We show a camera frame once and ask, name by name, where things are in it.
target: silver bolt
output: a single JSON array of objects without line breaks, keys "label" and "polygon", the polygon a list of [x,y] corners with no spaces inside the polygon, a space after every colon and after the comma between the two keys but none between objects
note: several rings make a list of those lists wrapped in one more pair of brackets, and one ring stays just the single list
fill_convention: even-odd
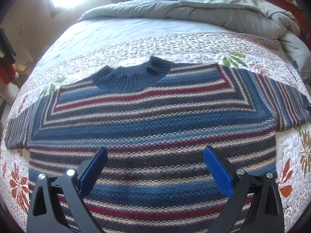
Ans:
[{"label": "silver bolt", "polygon": [[245,174],[245,171],[244,171],[244,169],[239,168],[238,170],[236,170],[236,173],[239,175],[243,175],[243,174]]},{"label": "silver bolt", "polygon": [[273,174],[270,173],[270,172],[267,172],[266,176],[267,176],[269,179],[272,179],[272,178],[273,178]]},{"label": "silver bolt", "polygon": [[68,176],[73,176],[74,174],[75,174],[75,170],[73,170],[73,169],[69,169],[68,171],[67,171],[67,175]]},{"label": "silver bolt", "polygon": [[38,177],[39,177],[40,180],[43,180],[45,178],[45,174],[44,173],[40,173]]}]

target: light green comforter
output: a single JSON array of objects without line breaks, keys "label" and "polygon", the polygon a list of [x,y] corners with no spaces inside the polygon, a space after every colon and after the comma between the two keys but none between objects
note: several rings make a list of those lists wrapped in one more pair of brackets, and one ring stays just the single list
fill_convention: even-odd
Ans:
[{"label": "light green comforter", "polygon": [[212,23],[239,33],[279,40],[303,78],[311,75],[311,53],[298,38],[294,16],[265,0],[133,0],[97,7],[78,22],[97,17],[172,18]]}]

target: headboard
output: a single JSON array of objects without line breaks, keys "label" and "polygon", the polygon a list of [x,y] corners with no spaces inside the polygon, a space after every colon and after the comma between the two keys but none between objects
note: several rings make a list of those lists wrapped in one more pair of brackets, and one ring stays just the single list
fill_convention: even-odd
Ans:
[{"label": "headboard", "polygon": [[295,4],[294,0],[266,0],[280,8],[290,11],[296,18],[300,27],[300,39],[306,44],[311,51],[311,25],[308,22],[301,9]]}]

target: knit sweater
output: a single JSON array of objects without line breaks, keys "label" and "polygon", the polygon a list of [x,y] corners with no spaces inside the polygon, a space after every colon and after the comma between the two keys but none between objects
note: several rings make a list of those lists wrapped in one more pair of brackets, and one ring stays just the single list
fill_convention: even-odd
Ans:
[{"label": "knit sweater", "polygon": [[249,174],[275,174],[275,131],[309,121],[306,104],[295,88],[245,69],[151,57],[41,98],[10,120],[5,142],[30,151],[31,189],[39,173],[61,175],[106,147],[108,163],[85,198],[104,230],[206,232],[227,200],[203,149]]}]

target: white quilt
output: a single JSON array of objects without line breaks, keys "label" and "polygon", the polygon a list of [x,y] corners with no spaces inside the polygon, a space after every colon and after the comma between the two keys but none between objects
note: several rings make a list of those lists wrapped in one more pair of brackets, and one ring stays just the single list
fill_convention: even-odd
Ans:
[{"label": "white quilt", "polygon": [[[63,84],[71,84],[112,67],[140,64],[150,55],[183,63],[223,64],[235,53],[246,66],[231,64],[268,76],[308,92],[277,40],[234,33],[207,23],[169,19],[98,18],[70,27],[47,51],[20,90],[9,119]],[[288,232],[311,201],[311,125],[277,133],[278,186]],[[0,194],[19,226],[26,231],[29,153],[0,153]]]}]

